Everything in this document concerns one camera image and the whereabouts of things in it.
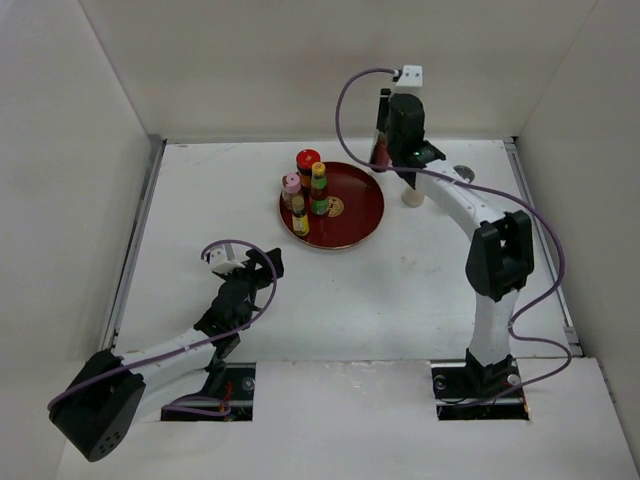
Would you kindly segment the tall soy sauce bottle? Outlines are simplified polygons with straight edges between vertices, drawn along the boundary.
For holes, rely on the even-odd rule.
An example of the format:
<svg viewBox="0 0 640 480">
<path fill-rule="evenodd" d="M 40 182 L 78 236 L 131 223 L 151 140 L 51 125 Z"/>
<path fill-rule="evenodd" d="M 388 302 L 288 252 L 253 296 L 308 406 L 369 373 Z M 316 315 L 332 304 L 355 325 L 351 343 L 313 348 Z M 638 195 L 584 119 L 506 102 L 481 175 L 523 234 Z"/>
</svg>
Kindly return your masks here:
<svg viewBox="0 0 640 480">
<path fill-rule="evenodd" d="M 387 152 L 387 137 L 380 129 L 377 129 L 375 132 L 368 163 L 370 168 L 376 173 L 385 171 L 391 163 Z"/>
</svg>

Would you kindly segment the small oil bottle cork cap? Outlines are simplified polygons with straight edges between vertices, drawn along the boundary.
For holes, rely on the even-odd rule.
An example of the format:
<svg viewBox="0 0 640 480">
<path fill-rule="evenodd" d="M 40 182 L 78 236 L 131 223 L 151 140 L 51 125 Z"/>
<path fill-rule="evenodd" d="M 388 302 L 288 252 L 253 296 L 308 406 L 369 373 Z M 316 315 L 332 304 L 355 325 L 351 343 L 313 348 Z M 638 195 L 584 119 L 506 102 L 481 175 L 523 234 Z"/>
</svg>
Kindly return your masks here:
<svg viewBox="0 0 640 480">
<path fill-rule="evenodd" d="M 309 234 L 309 223 L 304 198 L 296 195 L 292 198 L 292 228 L 296 236 L 304 238 Z"/>
</svg>

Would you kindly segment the chili sauce bottle yellow cap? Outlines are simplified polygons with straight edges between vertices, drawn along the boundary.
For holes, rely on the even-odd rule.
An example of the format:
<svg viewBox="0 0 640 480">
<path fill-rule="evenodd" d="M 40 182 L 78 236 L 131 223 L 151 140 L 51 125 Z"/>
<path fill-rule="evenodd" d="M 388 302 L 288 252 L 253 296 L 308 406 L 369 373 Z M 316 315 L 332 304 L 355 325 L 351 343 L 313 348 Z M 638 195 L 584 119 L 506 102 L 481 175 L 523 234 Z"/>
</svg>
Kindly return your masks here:
<svg viewBox="0 0 640 480">
<path fill-rule="evenodd" d="M 310 205 L 315 215 L 325 215 L 329 210 L 328 180 L 326 166 L 323 162 L 315 162 L 312 165 L 310 182 Z"/>
</svg>

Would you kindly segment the pink-cap spice jar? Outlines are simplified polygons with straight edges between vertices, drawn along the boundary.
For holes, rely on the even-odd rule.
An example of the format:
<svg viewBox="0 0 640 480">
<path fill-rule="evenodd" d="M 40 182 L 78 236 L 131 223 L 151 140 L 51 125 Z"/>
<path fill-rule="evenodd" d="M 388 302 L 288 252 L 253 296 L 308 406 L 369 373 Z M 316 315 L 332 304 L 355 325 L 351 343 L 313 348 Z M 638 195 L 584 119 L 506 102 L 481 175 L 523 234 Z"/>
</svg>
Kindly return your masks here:
<svg viewBox="0 0 640 480">
<path fill-rule="evenodd" d="M 300 177 L 297 173 L 292 172 L 282 177 L 281 200 L 287 210 L 293 208 L 292 201 L 296 196 L 302 193 Z"/>
</svg>

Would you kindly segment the white bottle cream cap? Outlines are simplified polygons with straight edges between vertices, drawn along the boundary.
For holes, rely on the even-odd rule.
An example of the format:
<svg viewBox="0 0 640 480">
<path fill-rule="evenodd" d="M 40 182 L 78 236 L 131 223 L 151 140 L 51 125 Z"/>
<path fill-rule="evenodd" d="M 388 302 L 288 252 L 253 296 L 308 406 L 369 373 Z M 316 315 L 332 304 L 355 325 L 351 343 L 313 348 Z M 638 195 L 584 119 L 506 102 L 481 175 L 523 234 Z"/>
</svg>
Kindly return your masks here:
<svg viewBox="0 0 640 480">
<path fill-rule="evenodd" d="M 402 200 L 404 204 L 410 208 L 417 208 L 421 206 L 424 202 L 424 199 L 425 195 L 422 192 L 410 186 L 407 186 L 402 193 Z"/>
</svg>

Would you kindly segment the red-lid chili sauce jar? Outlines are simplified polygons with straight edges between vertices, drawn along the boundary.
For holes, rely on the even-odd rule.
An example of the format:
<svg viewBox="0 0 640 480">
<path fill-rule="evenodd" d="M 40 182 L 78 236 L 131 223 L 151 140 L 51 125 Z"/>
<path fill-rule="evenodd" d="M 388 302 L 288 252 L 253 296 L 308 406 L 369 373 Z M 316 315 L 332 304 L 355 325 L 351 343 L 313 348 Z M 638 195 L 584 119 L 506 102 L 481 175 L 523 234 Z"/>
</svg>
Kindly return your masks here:
<svg viewBox="0 0 640 480">
<path fill-rule="evenodd" d="M 311 184 L 312 166 L 321 161 L 320 154 L 313 149 L 301 150 L 296 155 L 296 167 L 303 189 L 308 190 Z"/>
</svg>

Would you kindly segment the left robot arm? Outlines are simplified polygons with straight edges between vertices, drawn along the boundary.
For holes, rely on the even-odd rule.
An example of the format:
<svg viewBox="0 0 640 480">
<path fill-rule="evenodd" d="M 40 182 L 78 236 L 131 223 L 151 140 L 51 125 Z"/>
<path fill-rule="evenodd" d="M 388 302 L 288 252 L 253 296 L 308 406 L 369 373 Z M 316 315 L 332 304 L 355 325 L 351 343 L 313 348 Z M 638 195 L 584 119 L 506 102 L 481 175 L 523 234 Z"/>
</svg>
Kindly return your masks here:
<svg viewBox="0 0 640 480">
<path fill-rule="evenodd" d="M 93 354 L 66 390 L 50 401 L 50 422 L 87 461 L 109 455 L 149 411 L 197 414 L 187 404 L 195 394 L 170 397 L 178 384 L 190 383 L 206 399 L 221 393 L 226 358 L 239 345 L 241 332 L 267 310 L 257 306 L 258 292 L 275 291 L 284 275 L 280 249 L 263 251 L 247 243 L 244 259 L 238 259 L 236 244 L 220 240 L 201 252 L 201 260 L 222 283 L 191 328 L 147 350 L 116 355 L 105 349 Z"/>
</svg>

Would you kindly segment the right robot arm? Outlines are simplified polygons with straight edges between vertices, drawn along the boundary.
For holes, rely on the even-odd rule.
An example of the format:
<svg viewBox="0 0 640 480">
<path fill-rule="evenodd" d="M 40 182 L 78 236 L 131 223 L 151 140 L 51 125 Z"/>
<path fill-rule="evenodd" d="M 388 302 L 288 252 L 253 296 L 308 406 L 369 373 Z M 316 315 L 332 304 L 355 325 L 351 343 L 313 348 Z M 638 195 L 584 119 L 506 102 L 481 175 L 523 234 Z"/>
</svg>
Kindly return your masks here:
<svg viewBox="0 0 640 480">
<path fill-rule="evenodd" d="M 425 111 L 411 93 L 380 92 L 377 139 L 369 163 L 394 171 L 434 201 L 470 241 L 465 275 L 476 294 L 474 330 L 465 354 L 464 384 L 489 394 L 511 373 L 508 321 L 534 270 L 532 225 L 523 211 L 492 206 L 445 154 L 426 140 Z"/>
</svg>

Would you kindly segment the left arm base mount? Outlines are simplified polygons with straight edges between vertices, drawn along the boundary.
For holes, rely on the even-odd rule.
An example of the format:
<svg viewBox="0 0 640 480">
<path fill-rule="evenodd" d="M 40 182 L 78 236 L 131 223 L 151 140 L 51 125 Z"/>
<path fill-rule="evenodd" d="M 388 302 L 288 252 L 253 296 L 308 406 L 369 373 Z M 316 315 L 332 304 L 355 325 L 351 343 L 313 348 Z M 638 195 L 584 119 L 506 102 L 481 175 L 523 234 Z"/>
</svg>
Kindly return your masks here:
<svg viewBox="0 0 640 480">
<path fill-rule="evenodd" d="M 255 363 L 219 363 L 196 393 L 181 395 L 163 407 L 163 422 L 250 422 L 256 387 Z"/>
</svg>

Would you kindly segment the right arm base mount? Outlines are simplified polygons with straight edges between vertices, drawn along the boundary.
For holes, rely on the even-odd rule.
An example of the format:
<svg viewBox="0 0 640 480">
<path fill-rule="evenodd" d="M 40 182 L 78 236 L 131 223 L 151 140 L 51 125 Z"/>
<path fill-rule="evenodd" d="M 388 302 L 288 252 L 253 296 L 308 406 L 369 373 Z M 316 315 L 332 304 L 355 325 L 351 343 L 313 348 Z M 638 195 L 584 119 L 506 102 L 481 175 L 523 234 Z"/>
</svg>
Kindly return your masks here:
<svg viewBox="0 0 640 480">
<path fill-rule="evenodd" d="M 493 399 L 498 393 L 520 383 L 520 372 L 515 361 L 511 361 L 504 373 L 498 373 L 489 383 L 481 386 L 472 384 L 471 372 L 464 362 L 434 363 L 431 373 L 439 420 L 529 420 L 521 389 Z"/>
</svg>

